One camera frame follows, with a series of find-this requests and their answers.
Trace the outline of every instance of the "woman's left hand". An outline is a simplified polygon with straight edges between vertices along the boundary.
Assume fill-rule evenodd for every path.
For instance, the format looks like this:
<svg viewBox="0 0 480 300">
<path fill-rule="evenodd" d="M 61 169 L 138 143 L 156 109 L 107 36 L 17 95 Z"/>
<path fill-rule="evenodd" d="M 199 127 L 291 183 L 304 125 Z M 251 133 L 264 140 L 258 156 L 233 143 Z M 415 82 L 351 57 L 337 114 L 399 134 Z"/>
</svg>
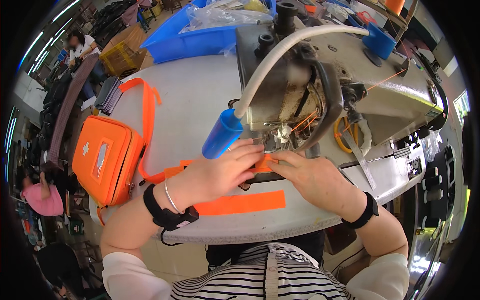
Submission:
<svg viewBox="0 0 480 300">
<path fill-rule="evenodd" d="M 236 141 L 230 149 L 217 159 L 195 160 L 168 180 L 168 193 L 178 209 L 214 201 L 255 177 L 249 168 L 264 157 L 264 146 L 248 139 Z M 165 193 L 164 185 L 157 185 L 154 193 Z"/>
</svg>

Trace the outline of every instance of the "pink shirt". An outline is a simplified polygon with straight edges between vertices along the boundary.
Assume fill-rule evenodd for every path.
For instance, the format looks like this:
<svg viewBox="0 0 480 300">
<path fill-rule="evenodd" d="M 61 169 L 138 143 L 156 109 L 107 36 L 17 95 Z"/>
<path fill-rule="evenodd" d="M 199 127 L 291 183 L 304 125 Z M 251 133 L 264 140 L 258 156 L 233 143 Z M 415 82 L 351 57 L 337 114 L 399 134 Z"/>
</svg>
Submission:
<svg viewBox="0 0 480 300">
<path fill-rule="evenodd" d="M 42 200 L 42 184 L 37 183 L 26 188 L 22 193 L 28 204 L 42 216 L 63 215 L 63 202 L 55 185 L 50 184 L 50 197 Z"/>
</svg>

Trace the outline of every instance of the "yellow cable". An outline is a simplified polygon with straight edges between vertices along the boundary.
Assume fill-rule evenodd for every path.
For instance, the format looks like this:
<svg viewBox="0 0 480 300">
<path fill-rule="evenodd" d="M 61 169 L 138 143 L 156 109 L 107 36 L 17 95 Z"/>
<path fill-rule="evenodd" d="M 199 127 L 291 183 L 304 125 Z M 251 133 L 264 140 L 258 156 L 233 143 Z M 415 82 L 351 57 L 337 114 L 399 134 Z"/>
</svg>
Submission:
<svg viewBox="0 0 480 300">
<path fill-rule="evenodd" d="M 333 127 L 333 132 L 334 132 L 334 137 L 335 137 L 335 140 L 338 144 L 338 146 L 340 147 L 340 149 L 343 150 L 343 152 L 346 152 L 346 153 L 352 153 L 352 150 L 348 149 L 347 147 L 345 147 L 345 145 L 343 144 L 342 142 L 342 139 L 340 138 L 342 136 L 341 133 L 338 132 L 338 127 L 340 125 L 340 121 L 342 120 L 342 118 L 339 118 L 336 122 L 335 122 L 335 125 Z M 348 121 L 347 121 L 347 117 L 345 117 L 343 119 L 343 122 L 345 123 L 345 128 L 348 128 Z M 352 130 L 349 128 L 348 129 L 348 132 L 352 135 L 353 139 L 355 140 L 355 143 L 358 145 L 358 125 L 355 124 L 353 126 L 353 131 L 354 131 L 354 134 L 352 133 Z"/>
</svg>

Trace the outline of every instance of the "white shirt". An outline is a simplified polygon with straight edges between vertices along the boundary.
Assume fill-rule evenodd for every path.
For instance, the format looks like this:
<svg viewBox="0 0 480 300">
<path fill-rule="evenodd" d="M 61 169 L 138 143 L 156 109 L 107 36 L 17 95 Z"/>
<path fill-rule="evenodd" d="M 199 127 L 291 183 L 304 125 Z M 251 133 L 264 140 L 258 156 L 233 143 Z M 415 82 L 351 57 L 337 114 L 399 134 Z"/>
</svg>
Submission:
<svg viewBox="0 0 480 300">
<path fill-rule="evenodd" d="M 70 61 L 74 60 L 76 57 L 80 57 L 80 55 L 84 52 L 87 51 L 90 46 L 95 42 L 95 39 L 91 36 L 85 36 L 85 45 L 82 46 L 82 44 L 79 44 L 77 49 L 75 51 L 71 50 L 70 51 Z M 86 56 L 89 56 L 90 54 L 93 53 L 98 53 L 100 54 L 100 50 L 95 48 L 92 52 L 88 53 Z"/>
<path fill-rule="evenodd" d="M 156 277 L 136 256 L 116 252 L 103 259 L 103 282 L 113 300 L 275 299 L 403 300 L 408 289 L 407 259 L 376 259 L 345 286 L 299 248 L 269 242 L 244 251 L 235 264 L 172 285 Z"/>
</svg>

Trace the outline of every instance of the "industrial sewing machine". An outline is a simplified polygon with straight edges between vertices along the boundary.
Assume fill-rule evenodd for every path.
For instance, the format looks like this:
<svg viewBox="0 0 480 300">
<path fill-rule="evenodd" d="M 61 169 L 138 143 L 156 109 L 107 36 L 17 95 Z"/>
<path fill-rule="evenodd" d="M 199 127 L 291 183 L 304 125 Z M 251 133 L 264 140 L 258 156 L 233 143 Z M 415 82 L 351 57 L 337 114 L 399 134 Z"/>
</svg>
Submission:
<svg viewBox="0 0 480 300">
<path fill-rule="evenodd" d="M 236 30 L 242 90 L 269 51 L 304 28 L 294 22 L 297 10 L 292 4 L 279 2 L 277 13 L 273 24 Z M 274 65 L 253 97 L 246 113 L 251 131 L 247 136 L 261 139 L 265 152 L 271 153 L 317 146 L 344 116 L 351 125 L 367 121 L 373 147 L 411 142 L 427 136 L 428 129 L 440 129 L 448 104 L 437 77 L 391 50 L 380 59 L 365 44 L 362 36 L 345 33 L 297 43 Z M 235 108 L 235 100 L 229 105 Z"/>
</svg>

